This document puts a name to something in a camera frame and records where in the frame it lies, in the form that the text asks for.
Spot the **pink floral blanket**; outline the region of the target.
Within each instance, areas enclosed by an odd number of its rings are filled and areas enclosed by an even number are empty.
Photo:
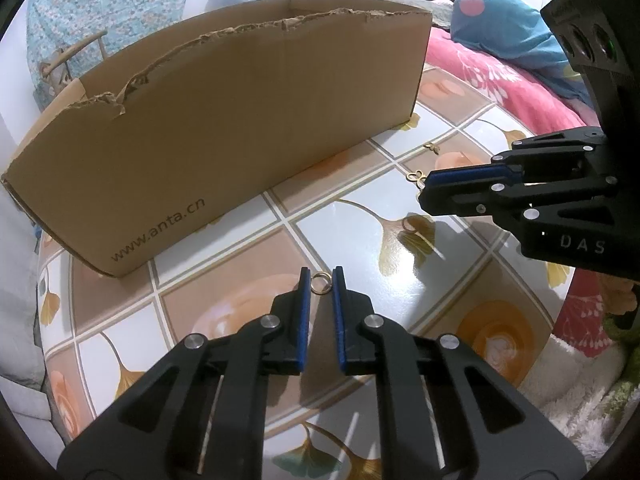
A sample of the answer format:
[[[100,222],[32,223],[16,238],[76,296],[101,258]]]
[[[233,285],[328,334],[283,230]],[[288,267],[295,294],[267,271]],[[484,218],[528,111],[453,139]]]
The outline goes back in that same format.
[[[564,99],[526,70],[452,41],[434,27],[425,61],[465,81],[499,104],[535,134],[596,126],[596,112],[579,100]]]

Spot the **wooden chair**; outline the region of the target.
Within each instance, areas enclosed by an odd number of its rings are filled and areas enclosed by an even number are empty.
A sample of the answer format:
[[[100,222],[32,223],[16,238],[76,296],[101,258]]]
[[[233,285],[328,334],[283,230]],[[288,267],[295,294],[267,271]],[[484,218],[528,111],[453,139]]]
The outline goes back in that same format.
[[[92,44],[97,44],[103,61],[108,58],[108,53],[103,38],[107,35],[107,30],[103,29],[95,34],[85,37],[83,40],[72,44],[66,49],[58,49],[50,60],[42,61],[39,64],[41,79],[48,85],[51,96],[57,96],[73,77],[70,74],[68,62]]]

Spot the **blue pillow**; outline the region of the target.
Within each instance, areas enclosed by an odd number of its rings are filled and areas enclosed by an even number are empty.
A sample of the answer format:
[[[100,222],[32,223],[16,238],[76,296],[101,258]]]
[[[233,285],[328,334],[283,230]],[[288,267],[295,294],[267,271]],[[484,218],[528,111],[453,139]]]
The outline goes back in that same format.
[[[568,100],[593,102],[540,12],[522,0],[454,0],[451,39],[527,70]]]

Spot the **blue floral cloth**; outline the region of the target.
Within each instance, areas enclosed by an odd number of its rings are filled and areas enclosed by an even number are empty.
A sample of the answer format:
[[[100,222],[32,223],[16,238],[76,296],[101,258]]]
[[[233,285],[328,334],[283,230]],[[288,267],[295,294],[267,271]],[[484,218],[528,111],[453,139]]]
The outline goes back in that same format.
[[[27,0],[27,64],[34,99],[42,110],[54,97],[41,66],[55,53],[106,32],[107,54],[134,44],[182,19],[186,0]]]

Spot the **brown cardboard box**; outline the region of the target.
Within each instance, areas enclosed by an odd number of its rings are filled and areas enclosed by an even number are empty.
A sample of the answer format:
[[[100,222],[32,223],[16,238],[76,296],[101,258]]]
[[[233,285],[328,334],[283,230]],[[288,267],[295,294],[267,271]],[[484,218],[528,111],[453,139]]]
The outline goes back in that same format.
[[[125,275],[406,122],[431,26],[390,0],[255,0],[189,18],[69,84],[2,184],[86,266]]]

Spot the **small gold bow earring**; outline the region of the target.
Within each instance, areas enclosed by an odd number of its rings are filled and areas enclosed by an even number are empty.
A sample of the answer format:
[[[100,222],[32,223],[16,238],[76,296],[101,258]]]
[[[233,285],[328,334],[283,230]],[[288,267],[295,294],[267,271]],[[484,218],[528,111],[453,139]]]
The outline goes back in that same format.
[[[435,155],[439,154],[439,147],[435,144],[431,144],[431,143],[424,144],[424,148],[426,148],[427,151],[431,151]]]

